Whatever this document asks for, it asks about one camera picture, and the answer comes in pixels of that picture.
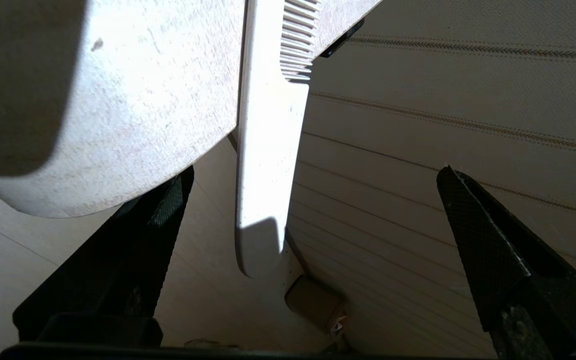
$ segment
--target wooden surface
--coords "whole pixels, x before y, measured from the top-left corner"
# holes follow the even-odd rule
[[[206,338],[243,349],[316,353],[327,337],[284,303],[301,274],[287,253],[268,276],[251,280],[234,255],[236,154],[221,142],[195,165],[180,234],[155,318],[164,346]],[[22,214],[0,200],[0,351],[18,341],[12,312],[115,209],[46,219]]]
[[[325,1],[317,51],[377,2]],[[196,162],[236,126],[244,4],[0,2],[0,198],[76,217]]]
[[[495,358],[436,176],[576,268],[576,2],[384,1],[313,66],[288,229],[372,354]]]

